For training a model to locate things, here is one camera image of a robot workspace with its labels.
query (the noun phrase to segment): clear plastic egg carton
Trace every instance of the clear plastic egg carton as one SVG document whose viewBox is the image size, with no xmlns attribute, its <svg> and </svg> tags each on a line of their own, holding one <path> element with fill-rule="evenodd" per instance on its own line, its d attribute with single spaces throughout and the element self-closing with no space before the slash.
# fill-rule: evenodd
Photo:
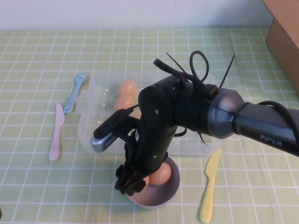
<svg viewBox="0 0 299 224">
<path fill-rule="evenodd" d="M 114 112 L 114 104 L 118 98 L 117 89 L 121 82 L 133 79 L 137 83 L 135 104 L 138 104 L 139 92 L 167 77 L 169 74 L 162 71 L 99 71 L 92 74 L 88 90 L 82 91 L 76 100 L 76 110 L 81 114 L 78 126 L 78 138 L 90 153 L 95 153 L 90 144 L 93 131 Z M 205 83 L 215 83 L 214 76 L 209 74 Z M 206 146 L 196 132 L 188 130 L 182 137 L 172 139 L 168 148 L 169 155 L 197 155 L 209 156 L 220 146 L 220 140 L 202 135 Z M 104 153 L 124 154 L 124 141 L 117 139 Z"/>
</svg>

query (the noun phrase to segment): blue plastic fork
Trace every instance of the blue plastic fork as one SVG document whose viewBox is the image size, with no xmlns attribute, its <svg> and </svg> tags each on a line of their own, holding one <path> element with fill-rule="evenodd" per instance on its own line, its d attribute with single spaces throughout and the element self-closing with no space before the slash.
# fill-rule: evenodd
<svg viewBox="0 0 299 224">
<path fill-rule="evenodd" d="M 65 106 L 64 106 L 64 113 L 70 113 L 73 110 L 73 107 L 75 105 L 76 102 L 76 98 L 77 95 L 79 93 L 80 87 L 82 85 L 82 83 L 84 82 L 85 78 L 86 78 L 87 72 L 80 72 L 76 78 L 76 87 L 74 89 L 74 91 L 71 93 L 70 98 L 68 99 L 68 101 L 66 102 Z"/>
</svg>

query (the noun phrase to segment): table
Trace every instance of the table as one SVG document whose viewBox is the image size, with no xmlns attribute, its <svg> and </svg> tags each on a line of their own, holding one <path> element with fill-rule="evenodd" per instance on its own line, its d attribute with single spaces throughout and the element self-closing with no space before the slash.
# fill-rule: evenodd
<svg viewBox="0 0 299 224">
<path fill-rule="evenodd" d="M 144 211 L 114 190 L 123 155 L 87 153 L 77 137 L 80 114 L 62 127 L 62 157 L 48 160 L 55 104 L 65 105 L 74 77 L 99 70 L 157 70 L 158 57 L 187 71 L 205 52 L 216 84 L 236 55 L 224 87 L 244 100 L 275 100 L 299 109 L 298 96 L 264 40 L 268 27 L 38 30 L 0 33 L 0 207 L 2 223 L 199 223 L 207 157 L 172 156 L 181 171 L 174 199 Z M 205 70 L 197 57 L 195 69 Z M 81 90 L 86 90 L 89 78 Z M 212 224 L 295 224 L 299 159 L 253 140 L 221 142 Z"/>
</svg>

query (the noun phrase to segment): yellow plastic knife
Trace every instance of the yellow plastic knife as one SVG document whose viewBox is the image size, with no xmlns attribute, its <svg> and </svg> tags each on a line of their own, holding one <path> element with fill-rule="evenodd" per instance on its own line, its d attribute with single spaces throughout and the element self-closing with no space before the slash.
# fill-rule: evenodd
<svg viewBox="0 0 299 224">
<path fill-rule="evenodd" d="M 213 155 L 211 155 L 206 165 L 206 175 L 208 177 L 208 182 L 206 187 L 206 194 L 199 213 L 199 219 L 203 223 L 210 222 L 212 218 L 214 184 L 220 154 L 221 149 L 218 148 L 217 151 Z"/>
</svg>

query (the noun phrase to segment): gray bowl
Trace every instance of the gray bowl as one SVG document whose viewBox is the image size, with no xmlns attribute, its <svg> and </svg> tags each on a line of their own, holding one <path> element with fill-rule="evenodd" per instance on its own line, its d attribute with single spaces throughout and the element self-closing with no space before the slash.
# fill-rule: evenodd
<svg viewBox="0 0 299 224">
<path fill-rule="evenodd" d="M 157 209 L 175 196 L 180 185 L 179 169 L 171 158 L 168 157 L 165 162 L 171 168 L 170 179 L 163 185 L 149 185 L 145 191 L 135 193 L 132 196 L 126 195 L 130 201 L 144 209 Z"/>
</svg>

